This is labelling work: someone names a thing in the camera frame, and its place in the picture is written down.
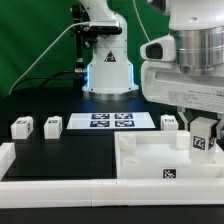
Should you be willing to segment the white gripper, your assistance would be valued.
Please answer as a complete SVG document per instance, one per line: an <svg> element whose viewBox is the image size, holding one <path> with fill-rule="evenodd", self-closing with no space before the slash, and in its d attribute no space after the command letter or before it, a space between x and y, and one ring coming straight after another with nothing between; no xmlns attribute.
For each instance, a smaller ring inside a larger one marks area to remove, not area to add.
<svg viewBox="0 0 224 224"><path fill-rule="evenodd" d="M180 72L170 62L145 61L141 67L141 86L150 102L177 106L184 130L189 130L190 115L186 108L218 113L217 139L224 127L224 65L213 76L192 76Z"/></svg>

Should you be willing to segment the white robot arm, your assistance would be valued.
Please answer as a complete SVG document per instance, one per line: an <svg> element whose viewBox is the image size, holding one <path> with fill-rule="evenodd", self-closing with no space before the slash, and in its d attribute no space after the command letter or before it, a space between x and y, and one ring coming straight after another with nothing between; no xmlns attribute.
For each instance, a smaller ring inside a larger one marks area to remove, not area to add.
<svg viewBox="0 0 224 224"><path fill-rule="evenodd" d="M127 23L107 0L79 0L90 23L85 31L93 59L87 94L120 95L135 88L127 58ZM224 0L146 0L169 17L169 33L140 48L141 88L151 102L213 112L224 128Z"/></svg>

